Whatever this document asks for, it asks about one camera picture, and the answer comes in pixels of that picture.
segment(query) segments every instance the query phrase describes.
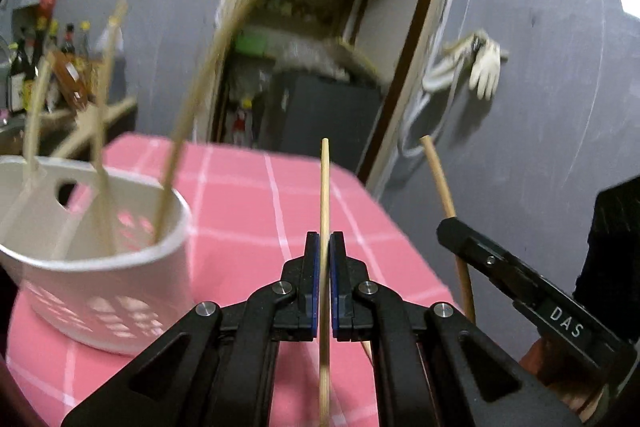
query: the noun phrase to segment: wooden stick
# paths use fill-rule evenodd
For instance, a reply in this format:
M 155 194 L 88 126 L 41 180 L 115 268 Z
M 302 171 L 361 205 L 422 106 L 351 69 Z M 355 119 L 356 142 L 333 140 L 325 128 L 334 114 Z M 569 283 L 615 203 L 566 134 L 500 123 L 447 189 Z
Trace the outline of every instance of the wooden stick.
M 423 136 L 420 138 L 420 142 L 424 147 L 424 155 L 427 156 L 427 161 L 431 167 L 431 173 L 433 174 L 433 179 L 436 182 L 436 188 L 440 195 L 440 201 L 442 201 L 444 214 L 447 217 L 456 217 L 456 210 L 453 207 L 451 191 L 449 190 L 449 185 L 447 185 L 447 179 L 444 176 L 442 164 L 440 163 L 440 158 L 438 157 L 436 148 L 433 146 L 433 141 L 430 136 Z M 460 259 L 460 257 L 456 256 L 456 268 L 458 269 L 458 279 L 460 279 L 460 286 L 462 287 L 462 300 L 466 318 L 475 324 L 476 306 L 474 304 L 474 293 L 471 288 L 469 267 L 464 261 L 462 261 L 462 259 Z
M 111 192 L 109 188 L 109 176 L 102 164 L 102 149 L 104 148 L 104 120 L 106 117 L 107 97 L 109 85 L 111 84 L 111 74 L 113 73 L 113 63 L 115 58 L 116 37 L 122 19 L 127 13 L 127 1 L 118 0 L 113 16 L 109 18 L 109 33 L 107 45 L 104 52 L 102 65 L 98 74 L 98 86 L 96 93 L 96 109 L 94 111 L 94 140 L 92 150 L 92 161 L 96 172 L 97 194 L 95 195 L 98 208 L 98 223 L 96 223 L 102 236 L 103 244 L 107 249 L 107 255 L 116 253 L 113 238 L 113 209 Z
M 193 119 L 200 107 L 200 103 L 202 103 L 205 93 L 208 92 L 207 87 L 209 87 L 209 84 L 215 79 L 216 67 L 220 57 L 223 57 L 226 48 L 231 44 L 231 39 L 240 29 L 240 26 L 256 2 L 257 0 L 242 0 L 230 20 L 225 21 L 216 31 L 213 35 L 211 46 L 209 47 L 209 53 L 191 82 L 190 90 L 184 99 L 180 115 L 178 115 L 177 124 L 174 128 L 174 133 L 172 134 L 173 146 L 164 170 L 162 193 L 160 194 L 160 201 L 154 220 L 154 244 L 160 241 L 164 233 L 172 189 L 174 187 L 175 173 L 182 156 L 182 146 L 193 126 Z
M 102 120 L 104 126 L 109 128 L 115 121 L 135 110 L 138 102 L 135 96 L 128 96 L 124 100 L 109 105 L 107 115 Z M 76 129 L 69 134 L 51 153 L 52 158 L 76 158 L 78 154 L 94 139 L 93 115 L 78 114 Z
M 36 155 L 40 146 L 40 123 L 42 121 L 42 107 L 49 89 L 49 79 L 53 71 L 53 63 L 56 61 L 53 53 L 47 53 L 40 59 L 38 76 L 36 77 L 31 93 L 31 107 L 27 115 L 26 132 L 24 134 L 24 185 L 27 190 L 33 184 L 33 178 L 38 170 Z
M 363 341 L 360 344 L 362 344 L 362 349 L 364 349 L 364 352 L 367 354 L 367 358 L 369 359 L 369 362 L 371 363 L 371 365 L 373 365 L 373 353 L 371 352 L 371 343 L 369 341 Z
M 329 140 L 322 140 L 320 159 L 320 296 L 318 323 L 320 326 L 320 427 L 329 427 L 329 203 L 330 161 Z

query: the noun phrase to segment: white cord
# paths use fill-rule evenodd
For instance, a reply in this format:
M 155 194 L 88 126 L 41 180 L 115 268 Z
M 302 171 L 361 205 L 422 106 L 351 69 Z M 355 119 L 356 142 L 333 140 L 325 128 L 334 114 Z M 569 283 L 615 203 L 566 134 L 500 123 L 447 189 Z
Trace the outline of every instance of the white cord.
M 466 60 L 466 55 L 463 55 L 462 57 L 460 57 L 460 60 L 458 60 L 458 63 L 456 65 L 456 69 L 453 75 L 453 82 L 449 87 L 449 98 L 447 99 L 447 106 L 444 110 L 442 118 L 440 118 L 440 122 L 438 123 L 438 126 L 436 127 L 435 131 L 433 131 L 433 133 L 429 133 L 431 135 L 431 139 L 433 139 L 434 142 L 438 139 L 438 136 L 442 132 L 442 128 L 444 127 L 444 124 L 447 118 L 449 117 L 451 106 L 453 105 L 453 97 L 458 87 L 458 80 L 460 79 L 462 68 L 465 65 L 465 60 Z M 424 109 L 427 107 L 430 101 L 431 101 L 431 93 L 423 91 L 420 97 L 420 100 L 418 100 L 418 103 L 414 107 L 414 110 L 411 111 L 408 117 L 403 118 L 401 121 L 400 133 L 398 137 L 398 152 L 404 158 L 415 158 L 417 156 L 421 156 L 424 153 L 424 149 L 421 145 L 412 147 L 411 149 L 407 149 L 406 142 L 409 138 L 411 127 L 414 126 L 415 121 L 420 116 L 420 114 L 424 111 Z
M 444 8 L 443 8 L 442 14 L 440 15 L 440 22 L 438 23 L 438 28 L 436 29 L 436 32 L 434 33 L 433 37 L 431 38 L 431 42 L 427 47 L 426 63 L 424 65 L 424 70 L 423 70 L 425 73 L 431 70 L 431 67 L 433 66 L 433 63 L 436 59 L 436 56 L 438 55 L 438 50 L 440 49 L 440 43 L 442 42 L 444 29 L 446 28 L 447 22 L 449 20 L 449 12 L 451 9 L 452 1 L 453 0 L 444 1 Z M 461 33 L 462 33 L 462 26 L 460 26 L 460 32 L 459 32 L 458 38 L 460 38 Z M 414 92 L 420 92 L 419 90 L 421 90 L 422 87 L 415 86 L 414 89 L 415 89 Z M 399 127 L 398 136 L 402 136 L 400 132 L 401 132 L 401 129 Z M 386 161 L 386 165 L 383 167 L 382 172 L 378 176 L 377 180 L 367 184 L 367 188 L 370 190 L 371 195 L 376 200 L 380 200 L 380 198 L 382 197 L 382 193 L 385 190 L 386 184 L 391 178 L 391 173 L 394 169 L 394 166 L 398 162 L 398 156 L 401 155 L 400 154 L 401 147 L 402 147 L 401 145 L 398 145 L 397 147 L 394 147 L 393 149 L 391 149 L 390 156 Z

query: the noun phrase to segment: table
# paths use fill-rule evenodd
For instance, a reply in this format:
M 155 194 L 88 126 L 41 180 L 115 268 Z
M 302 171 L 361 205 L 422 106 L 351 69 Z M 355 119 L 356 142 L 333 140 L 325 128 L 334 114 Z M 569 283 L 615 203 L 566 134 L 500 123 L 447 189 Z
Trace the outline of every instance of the table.
M 126 134 L 107 148 L 105 161 L 159 177 L 169 147 L 163 138 Z M 360 182 L 335 166 L 331 177 L 332 230 L 344 232 L 348 255 L 367 263 L 373 280 L 405 300 L 452 302 L 448 289 Z M 303 254 L 306 232 L 319 228 L 316 159 L 188 144 L 176 188 L 193 211 L 189 263 L 195 302 L 244 301 L 277 280 L 284 261 Z M 271 426 L 317 424 L 318 354 L 317 341 L 280 344 Z M 373 371 L 362 347 L 332 341 L 331 357 L 333 425 L 377 426 Z M 18 295 L 7 364 L 50 426 L 60 425 L 129 360 L 70 340 Z

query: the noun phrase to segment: white plastic basket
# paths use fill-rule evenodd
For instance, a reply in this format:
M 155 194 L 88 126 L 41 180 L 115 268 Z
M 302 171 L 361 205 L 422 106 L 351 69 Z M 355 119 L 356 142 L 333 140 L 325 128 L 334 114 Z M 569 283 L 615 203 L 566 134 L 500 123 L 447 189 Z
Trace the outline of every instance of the white plastic basket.
M 37 314 L 72 339 L 136 355 L 191 307 L 186 240 L 190 210 L 173 190 L 160 241 L 150 247 L 161 185 L 109 169 L 115 255 L 100 237 L 97 173 L 84 162 L 38 158 L 31 188 L 25 160 L 0 158 L 0 257 Z M 57 199 L 76 184 L 71 204 Z

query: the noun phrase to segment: bottle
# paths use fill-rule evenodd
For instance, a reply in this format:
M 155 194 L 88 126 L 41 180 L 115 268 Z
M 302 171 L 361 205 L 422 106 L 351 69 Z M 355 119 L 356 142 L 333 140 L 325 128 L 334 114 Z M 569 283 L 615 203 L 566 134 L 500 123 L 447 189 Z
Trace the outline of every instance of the bottle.
M 91 87 L 91 61 L 89 52 L 89 30 L 91 23 L 83 21 L 80 24 L 80 39 L 78 54 L 76 55 L 76 70 L 80 75 L 80 81 L 89 89 Z
M 242 99 L 240 107 L 238 107 L 236 111 L 236 121 L 231 131 L 231 141 L 233 145 L 241 147 L 252 146 L 251 133 L 247 134 L 247 128 L 251 129 L 251 122 L 248 121 L 251 116 L 251 108 L 251 99 Z
M 25 46 L 24 36 L 22 36 L 18 40 L 15 58 L 11 63 L 11 70 L 9 71 L 6 107 L 9 109 L 11 114 L 24 112 L 24 103 L 22 102 L 22 83 L 28 76 L 31 68 Z
M 53 52 L 55 63 L 53 72 L 58 79 L 60 92 L 65 97 L 69 107 L 77 111 L 84 111 L 88 103 L 88 93 L 84 84 L 80 82 L 80 75 L 62 51 Z
M 31 67 L 27 76 L 22 83 L 22 105 L 24 110 L 29 112 L 31 109 L 31 97 L 33 96 L 33 86 L 38 74 L 38 63 L 44 52 L 44 37 L 47 33 L 47 19 L 45 17 L 38 17 L 36 23 L 36 38 L 33 42 L 33 55 L 31 58 Z
M 66 25 L 65 41 L 60 47 L 60 51 L 63 52 L 63 54 L 66 55 L 66 58 L 68 58 L 72 62 L 76 56 L 76 47 L 74 46 L 74 30 L 75 26 L 73 26 L 71 23 Z
M 49 37 L 47 38 L 47 51 L 53 51 L 58 48 L 58 21 L 51 20 L 49 25 Z M 55 73 L 51 74 L 51 80 L 49 81 L 49 89 L 47 90 L 46 103 L 47 110 L 54 112 L 56 108 L 62 103 L 62 95 L 60 94 L 60 87 L 58 86 L 58 79 Z
M 35 73 L 38 74 L 38 63 L 44 53 L 44 41 L 47 35 L 47 19 L 46 17 L 38 17 L 36 23 L 36 40 L 33 43 L 33 59 L 31 64 L 35 68 Z
M 53 19 L 49 25 L 49 38 L 47 39 L 47 51 L 58 47 L 58 21 Z
M 4 103 L 6 110 L 11 113 L 11 66 L 14 64 L 15 57 L 18 55 L 18 43 L 12 42 L 9 44 L 9 69 L 6 72 L 6 82 L 4 90 Z

